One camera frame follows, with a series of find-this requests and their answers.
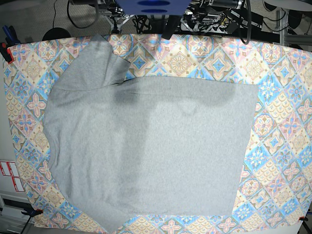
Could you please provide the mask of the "grey T-shirt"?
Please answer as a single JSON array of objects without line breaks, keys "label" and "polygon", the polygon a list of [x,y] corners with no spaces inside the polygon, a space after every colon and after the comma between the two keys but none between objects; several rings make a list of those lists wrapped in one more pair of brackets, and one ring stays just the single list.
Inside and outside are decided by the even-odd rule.
[{"label": "grey T-shirt", "polygon": [[129,68],[96,35],[53,85],[43,132],[62,195],[108,232],[136,215],[231,215],[258,86]]}]

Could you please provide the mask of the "black power strip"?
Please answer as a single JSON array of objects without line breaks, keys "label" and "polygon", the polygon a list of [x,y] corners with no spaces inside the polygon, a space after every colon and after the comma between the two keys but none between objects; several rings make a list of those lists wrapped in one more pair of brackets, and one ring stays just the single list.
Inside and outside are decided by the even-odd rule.
[{"label": "black power strip", "polygon": [[186,22],[181,22],[180,29],[182,31],[189,31],[194,33],[227,33],[224,25],[220,24],[205,24],[201,25],[196,23],[193,28],[191,28]]}]

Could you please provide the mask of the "black round base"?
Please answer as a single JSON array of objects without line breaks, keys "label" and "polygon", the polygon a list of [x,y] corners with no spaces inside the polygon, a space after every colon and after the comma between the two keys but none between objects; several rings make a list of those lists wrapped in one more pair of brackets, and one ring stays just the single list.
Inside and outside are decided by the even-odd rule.
[{"label": "black round base", "polygon": [[70,38],[70,37],[71,37],[71,35],[66,29],[56,27],[56,28],[52,28],[52,29],[48,30],[44,34],[42,41],[54,40],[54,39],[65,39],[65,38]]}]

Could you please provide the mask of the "patterned tablecloth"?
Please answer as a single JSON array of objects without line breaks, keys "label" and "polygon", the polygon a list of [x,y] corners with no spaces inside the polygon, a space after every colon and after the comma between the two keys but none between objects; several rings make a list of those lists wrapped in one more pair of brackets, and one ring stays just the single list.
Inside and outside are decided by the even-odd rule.
[{"label": "patterned tablecloth", "polygon": [[[299,224],[312,201],[312,55],[280,45],[205,36],[111,35],[114,53],[131,63],[127,78],[171,75],[257,84],[254,124],[242,165],[232,215],[140,215],[119,234],[234,234],[274,231]],[[43,213],[45,230],[103,233],[92,218],[60,194],[48,169],[49,144],[42,118],[59,76],[89,43],[89,37],[11,47],[2,60],[14,161],[26,200]]]}]

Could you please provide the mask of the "white red label stickers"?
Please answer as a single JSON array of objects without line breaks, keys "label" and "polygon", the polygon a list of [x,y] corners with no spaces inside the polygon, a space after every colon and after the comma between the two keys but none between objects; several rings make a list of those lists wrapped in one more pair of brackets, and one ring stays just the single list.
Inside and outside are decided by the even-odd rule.
[{"label": "white red label stickers", "polygon": [[2,173],[2,176],[6,176],[11,179],[16,192],[24,192],[24,187],[22,185],[16,164],[14,161],[1,160],[0,171]]}]

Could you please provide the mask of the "blue clamp bottom left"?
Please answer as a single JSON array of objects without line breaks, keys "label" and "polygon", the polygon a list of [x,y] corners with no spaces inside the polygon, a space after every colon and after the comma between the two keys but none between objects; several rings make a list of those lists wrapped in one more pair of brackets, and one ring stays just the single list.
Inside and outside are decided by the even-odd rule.
[{"label": "blue clamp bottom left", "polygon": [[43,211],[42,210],[31,210],[31,209],[26,210],[26,209],[24,209],[23,211],[21,211],[21,213],[23,215],[27,215],[27,216],[30,216],[30,217],[35,217],[37,215],[42,214]]}]

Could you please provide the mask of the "black orange clamp top left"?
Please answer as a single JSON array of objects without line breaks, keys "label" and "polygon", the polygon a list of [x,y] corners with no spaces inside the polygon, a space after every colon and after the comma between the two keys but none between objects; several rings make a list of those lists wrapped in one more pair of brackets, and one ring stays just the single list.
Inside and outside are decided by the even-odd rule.
[{"label": "black orange clamp top left", "polygon": [[0,53],[8,64],[13,63],[14,58],[12,52],[4,42],[0,43]]}]

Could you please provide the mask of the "orange clamp bottom right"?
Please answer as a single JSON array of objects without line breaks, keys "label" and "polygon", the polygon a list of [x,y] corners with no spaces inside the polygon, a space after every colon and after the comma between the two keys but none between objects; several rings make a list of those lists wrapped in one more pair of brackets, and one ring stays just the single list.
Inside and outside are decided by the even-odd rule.
[{"label": "orange clamp bottom right", "polygon": [[300,217],[299,218],[300,221],[304,221],[304,222],[308,222],[309,219],[307,217]]}]

